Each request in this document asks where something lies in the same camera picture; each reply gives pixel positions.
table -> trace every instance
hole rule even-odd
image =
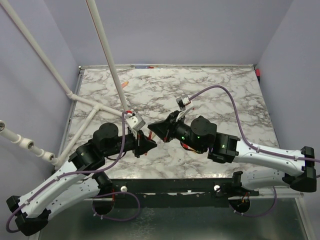
[[[255,71],[252,67],[199,67],[199,68],[121,68],[118,75],[123,83],[129,108],[137,110],[146,124],[164,120],[169,113],[178,110],[176,98],[189,96],[211,85],[226,87],[234,97],[244,133],[249,141],[270,147],[278,147],[278,141],[264,102]],[[79,89],[79,96],[101,102],[122,111],[112,76],[108,69],[86,69]],[[217,124],[217,131],[240,136],[234,110],[227,94],[221,89],[211,89],[194,101],[195,110],[186,116],[190,124],[199,115]],[[92,110],[91,106],[77,102],[67,142],[77,132]],[[99,111],[76,142],[69,154],[86,143],[94,131],[106,122],[114,123],[122,134],[121,119]],[[142,128],[147,135],[147,125]],[[206,154],[185,151],[179,141],[163,143],[155,138],[158,147],[147,156],[135,158],[128,152],[116,166],[106,171],[112,179],[170,179],[170,178],[228,178],[235,171],[262,169],[245,163],[220,164],[207,159]]]

marble surface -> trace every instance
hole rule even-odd
[[[274,129],[253,69],[250,68],[154,68],[118,69],[127,104],[137,110],[146,124],[164,120],[169,113],[178,110],[176,98],[183,94],[194,95],[215,84],[226,87],[234,97],[244,133],[249,141],[270,147],[278,147]],[[122,111],[110,71],[86,69],[79,95]],[[194,101],[195,109],[186,116],[186,123],[199,115],[217,124],[217,131],[240,136],[234,110],[227,94],[222,89],[211,89]],[[77,102],[68,141],[77,132],[91,107]],[[70,154],[86,143],[103,123],[115,123],[121,131],[118,116],[99,111],[77,141]],[[147,135],[147,125],[142,128]],[[207,154],[185,151],[179,141],[163,143],[154,139],[158,147],[152,154],[135,158],[128,152],[116,166],[106,171],[110,178],[226,178],[235,171],[262,169],[246,163],[219,164],[207,159]]]

dark gray floor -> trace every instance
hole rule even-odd
[[[272,199],[254,199],[248,213],[268,209]],[[125,218],[134,209],[114,209]],[[91,201],[83,201],[52,219],[40,240],[306,240],[295,199],[279,199],[271,214],[248,218],[230,208],[145,208],[130,222],[93,217]]]

white pipe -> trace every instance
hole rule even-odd
[[[95,2],[95,0],[86,0],[86,4],[88,5],[96,32],[98,33],[98,37],[100,39],[106,61],[108,62],[110,72],[111,72],[111,75],[113,78],[113,82],[115,84],[115,88],[119,94],[122,107],[123,107],[124,111],[128,111],[129,108],[128,108],[126,98],[124,95],[124,91],[122,89],[122,86],[121,86],[121,83],[120,83],[120,80],[119,80],[119,77],[117,74],[117,69],[116,69],[116,65],[114,62],[114,58],[112,57],[112,54],[111,54],[111,50],[109,47],[107,36],[106,36],[105,30],[104,30],[104,26],[102,24],[99,12],[98,12],[96,2]]]
[[[100,103],[95,105],[92,109],[92,111],[89,113],[87,118],[84,120],[83,124],[81,127],[78,129],[78,131],[75,133],[71,141],[68,143],[68,145],[65,147],[65,149],[62,151],[61,155],[57,158],[57,163],[53,164],[57,168],[60,168],[62,164],[65,163],[65,160],[67,158],[68,153],[71,151],[73,146],[76,144],[77,140],[80,138],[81,134],[84,132],[86,127],[89,125],[91,120],[94,118],[96,113],[100,110]]]
[[[6,127],[6,123],[2,120],[0,120],[0,136],[3,136],[4,138],[10,140],[13,144],[17,144],[22,149],[29,150],[37,157],[42,158],[49,163],[53,163],[52,160],[54,160],[55,158],[55,155],[53,153],[38,148],[37,146],[35,146],[35,142],[33,140],[10,131]]]
[[[83,98],[83,97],[81,97],[81,96],[78,96],[78,95],[76,95],[76,94],[72,94],[72,95],[70,96],[70,99],[75,100],[75,101],[79,101],[79,102],[84,103],[84,104],[88,104],[88,105],[90,105],[90,106],[92,106],[92,107],[94,107],[94,106],[96,106],[96,105],[99,105],[100,110],[103,110],[103,111],[105,111],[105,112],[111,113],[111,114],[113,114],[113,115],[115,115],[115,116],[121,117],[121,114],[122,114],[122,113],[121,113],[120,111],[118,111],[118,110],[115,110],[115,109],[113,109],[113,108],[111,108],[111,107],[102,105],[101,103],[99,103],[99,102],[97,102],[97,101],[92,101],[92,100],[89,100],[89,99],[85,99],[85,98]]]
[[[36,53],[39,55],[39,57],[42,59],[44,64],[48,67],[48,69],[51,71],[51,73],[54,75],[56,80],[59,82],[63,90],[65,91],[66,95],[69,97],[72,95],[72,91],[69,89],[65,81],[62,79],[54,65],[51,63],[47,55],[44,53],[44,51],[41,49],[35,38],[31,35],[30,31],[27,29],[25,24],[22,22],[20,17],[17,15],[16,11],[12,8],[8,0],[0,0],[1,5],[5,9],[5,11],[8,13],[8,15],[12,18],[16,26],[20,29],[22,34],[25,36],[25,38],[28,40],[28,42],[31,44],[33,49],[36,51]]]

gray wall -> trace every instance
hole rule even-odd
[[[106,65],[85,1],[44,0],[80,65]],[[292,0],[96,0],[116,64],[257,64]]]
[[[43,0],[11,0],[67,85],[75,88],[78,65]],[[71,102],[50,71],[0,7],[0,119],[40,148],[58,153]],[[0,137],[0,239],[27,239],[5,232],[6,199],[23,195],[50,176],[52,165]]]
[[[320,1],[295,0],[260,62],[261,90],[280,146],[315,148],[320,159]],[[320,239],[320,188],[306,194]]]

